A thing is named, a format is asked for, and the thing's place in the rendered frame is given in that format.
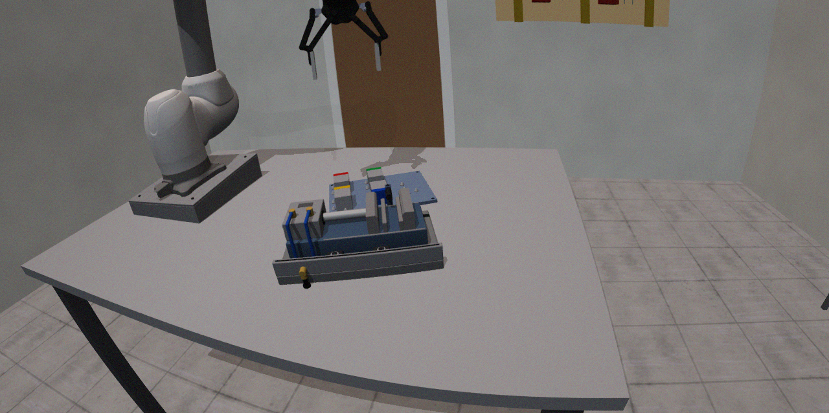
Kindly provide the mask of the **grey metal blank with green end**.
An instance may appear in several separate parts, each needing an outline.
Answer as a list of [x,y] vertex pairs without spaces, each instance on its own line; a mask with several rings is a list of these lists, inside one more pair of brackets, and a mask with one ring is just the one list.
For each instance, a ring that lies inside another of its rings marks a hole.
[[369,182],[377,182],[384,180],[384,173],[381,170],[381,167],[377,168],[369,168],[367,169],[367,178],[369,177]]

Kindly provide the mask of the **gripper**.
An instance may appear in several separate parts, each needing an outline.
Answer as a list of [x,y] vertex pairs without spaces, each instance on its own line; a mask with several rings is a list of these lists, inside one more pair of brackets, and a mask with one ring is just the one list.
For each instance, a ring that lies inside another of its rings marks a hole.
[[[362,23],[362,21],[356,17],[356,12],[358,9],[362,9],[364,12],[367,13],[368,17],[371,20],[381,34],[377,36],[375,32],[373,32],[369,27]],[[315,23],[315,18],[319,17],[319,13],[323,13],[324,17],[326,17],[326,21],[324,21],[322,27],[319,29],[319,32],[314,36],[313,41],[307,45],[307,41],[309,38],[309,34],[313,28],[313,24]],[[309,65],[312,66],[313,69],[313,80],[317,79],[317,71],[315,66],[315,56],[313,48],[319,42],[319,39],[324,34],[325,30],[328,28],[329,24],[332,23],[334,25],[338,25],[340,23],[353,23],[357,24],[358,27],[364,30],[365,34],[371,37],[375,41],[375,59],[376,59],[376,70],[381,70],[381,41],[383,39],[387,39],[388,35],[386,31],[382,27],[381,23],[378,21],[375,13],[371,10],[371,3],[365,2],[358,4],[356,0],[323,0],[323,7],[322,8],[311,8],[309,10],[309,20],[305,31],[303,32],[303,37],[301,39],[301,43],[299,45],[300,50],[305,50],[308,53],[308,61]]]

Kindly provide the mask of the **grey flat bar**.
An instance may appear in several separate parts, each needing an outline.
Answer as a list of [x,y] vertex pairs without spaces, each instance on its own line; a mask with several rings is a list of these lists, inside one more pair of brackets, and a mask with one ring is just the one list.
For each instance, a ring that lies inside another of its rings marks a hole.
[[381,199],[381,214],[382,214],[382,223],[383,223],[384,232],[388,232],[387,219],[386,219],[385,198]]
[[405,230],[405,225],[403,225],[402,205],[400,204],[400,198],[399,197],[396,197],[396,209],[397,209],[397,213],[398,213],[400,230]]

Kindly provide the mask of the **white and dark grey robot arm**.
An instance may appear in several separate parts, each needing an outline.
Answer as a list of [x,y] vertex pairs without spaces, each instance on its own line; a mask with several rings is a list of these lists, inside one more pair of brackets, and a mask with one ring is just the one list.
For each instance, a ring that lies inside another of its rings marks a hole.
[[164,179],[154,188],[156,199],[168,194],[187,197],[226,170],[225,163],[210,162],[205,145],[239,110],[237,92],[216,68],[205,0],[174,0],[174,8],[187,72],[183,90],[149,98],[143,114],[149,146]]

